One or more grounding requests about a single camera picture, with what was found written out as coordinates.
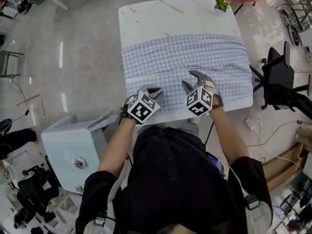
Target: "black shirt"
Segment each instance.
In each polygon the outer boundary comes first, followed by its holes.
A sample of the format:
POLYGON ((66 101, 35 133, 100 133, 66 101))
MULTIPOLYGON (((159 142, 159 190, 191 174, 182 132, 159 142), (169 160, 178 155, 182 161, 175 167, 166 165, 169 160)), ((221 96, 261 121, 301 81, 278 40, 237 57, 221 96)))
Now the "black shirt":
MULTIPOLYGON (((133 150, 128 186, 113 201, 118 231, 156 233, 181 224, 196 233, 246 233, 245 200, 230 171, 229 180, 209 161, 198 137, 174 129, 151 127, 133 150)), ((243 188, 268 203, 271 199, 262 164, 241 157, 231 165, 243 188)), ((79 228, 107 210, 107 197, 117 178, 96 172, 85 182, 79 228)))

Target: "buckle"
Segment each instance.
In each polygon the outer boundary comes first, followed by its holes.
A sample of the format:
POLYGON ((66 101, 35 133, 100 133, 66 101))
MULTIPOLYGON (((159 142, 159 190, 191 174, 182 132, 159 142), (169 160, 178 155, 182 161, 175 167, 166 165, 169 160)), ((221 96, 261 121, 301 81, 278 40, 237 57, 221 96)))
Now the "buckle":
POLYGON ((250 211, 260 206, 260 201, 254 194, 249 194, 248 196, 245 197, 245 200, 247 202, 247 207, 250 211))
POLYGON ((106 221, 106 217, 107 217, 107 212, 99 212, 96 216, 96 218, 94 219, 93 223, 94 225, 98 225, 101 227, 104 227, 105 225, 105 221, 106 221))

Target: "white tabletop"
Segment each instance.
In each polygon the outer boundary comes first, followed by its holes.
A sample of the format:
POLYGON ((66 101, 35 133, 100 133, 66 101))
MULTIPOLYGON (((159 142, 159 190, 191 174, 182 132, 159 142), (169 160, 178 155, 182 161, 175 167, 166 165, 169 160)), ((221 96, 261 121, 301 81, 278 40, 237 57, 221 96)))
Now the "white tabletop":
MULTIPOLYGON (((155 0, 121 7, 119 29, 121 47, 145 41, 186 34, 220 34, 241 37, 231 7, 218 16, 215 0, 155 0)), ((224 105, 226 111, 250 107, 253 97, 231 101, 224 105)), ((187 109, 151 117, 145 124, 155 124, 192 118, 187 109)))

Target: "potted plant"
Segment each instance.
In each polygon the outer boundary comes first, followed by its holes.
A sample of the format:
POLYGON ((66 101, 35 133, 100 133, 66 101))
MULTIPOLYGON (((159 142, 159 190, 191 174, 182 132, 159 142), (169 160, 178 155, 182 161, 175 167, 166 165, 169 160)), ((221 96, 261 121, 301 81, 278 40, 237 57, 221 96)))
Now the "potted plant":
POLYGON ((228 9, 231 0, 215 0, 216 5, 214 6, 217 15, 223 15, 228 9))

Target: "tiled floor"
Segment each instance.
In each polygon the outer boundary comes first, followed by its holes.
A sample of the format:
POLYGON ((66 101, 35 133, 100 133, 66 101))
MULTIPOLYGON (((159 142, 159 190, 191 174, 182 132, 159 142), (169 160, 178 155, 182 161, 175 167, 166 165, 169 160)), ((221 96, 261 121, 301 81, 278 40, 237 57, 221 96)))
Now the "tiled floor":
MULTIPOLYGON (((64 0, 70 7, 65 12, 49 0, 33 7, 26 16, 19 16, 2 49, 25 53, 19 60, 22 75, 16 82, 23 88, 26 98, 38 95, 28 102, 31 113, 14 122, 12 130, 33 127, 40 133, 67 113, 77 114, 80 121, 95 119, 109 109, 121 105, 125 99, 122 75, 118 8, 147 0, 64 0)), ((283 51, 289 40, 279 13, 265 2, 255 7, 243 6, 236 15, 245 41, 251 65, 260 67, 272 46, 283 51)), ((294 69, 308 71, 303 49, 292 46, 291 65, 294 69)), ((307 82, 307 74, 296 74, 295 85, 307 82)), ((262 111, 262 90, 254 94, 252 114, 261 119, 262 137, 265 141, 281 124, 292 120, 308 119, 290 110, 275 111, 271 106, 262 111)), ((0 116, 18 118, 26 111, 18 88, 0 79, 0 116)), ((258 144, 258 138, 244 122, 251 115, 248 108, 229 112, 235 126, 247 145, 258 144)), ((259 132, 258 118, 254 124, 259 132)), ((211 119, 200 121, 200 137, 205 141, 211 119)), ((278 155, 294 142, 296 124, 282 127, 264 148, 278 155)), ((44 153, 42 143, 27 144, 31 155, 44 153)), ((221 156, 220 145, 213 129, 207 149, 221 156)), ((273 156, 251 147, 251 156, 257 159, 273 156)))

